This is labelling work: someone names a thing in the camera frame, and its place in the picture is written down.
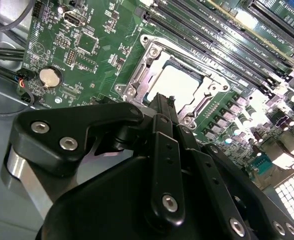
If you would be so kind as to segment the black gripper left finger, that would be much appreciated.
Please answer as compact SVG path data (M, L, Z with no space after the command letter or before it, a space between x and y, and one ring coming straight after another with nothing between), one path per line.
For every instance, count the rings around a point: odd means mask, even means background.
M103 102L18 114L6 164L31 198L43 222L54 203L76 185L83 159L132 150L150 163L148 212L157 227L185 221L182 146L174 100L157 94L149 107Z

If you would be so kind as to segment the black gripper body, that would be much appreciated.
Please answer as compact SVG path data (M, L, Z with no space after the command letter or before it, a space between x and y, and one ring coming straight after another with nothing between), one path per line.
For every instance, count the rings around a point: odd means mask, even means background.
M63 194L46 215L40 240L224 240L214 209L195 178L181 173L185 220L159 228L148 211L150 162L125 160Z

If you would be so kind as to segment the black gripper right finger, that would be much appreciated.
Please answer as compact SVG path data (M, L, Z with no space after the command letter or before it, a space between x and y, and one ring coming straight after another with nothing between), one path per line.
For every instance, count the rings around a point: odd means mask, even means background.
M214 144L176 125L192 178L209 204L212 240L294 240L294 222Z

